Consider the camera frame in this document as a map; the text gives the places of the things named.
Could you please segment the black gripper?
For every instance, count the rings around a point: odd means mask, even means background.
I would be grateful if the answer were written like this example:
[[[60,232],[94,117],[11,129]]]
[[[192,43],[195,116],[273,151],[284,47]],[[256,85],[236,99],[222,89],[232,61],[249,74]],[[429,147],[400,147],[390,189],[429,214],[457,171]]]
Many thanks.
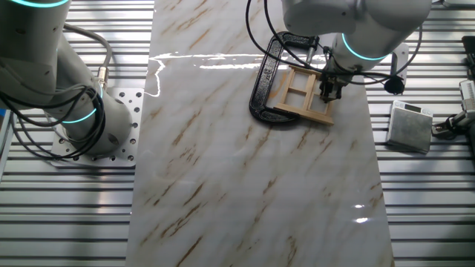
[[[343,87],[346,87],[348,84],[349,84],[349,80],[346,78],[346,76],[323,73],[321,75],[320,99],[324,103],[328,103],[329,99],[331,101],[340,99],[340,90]]]

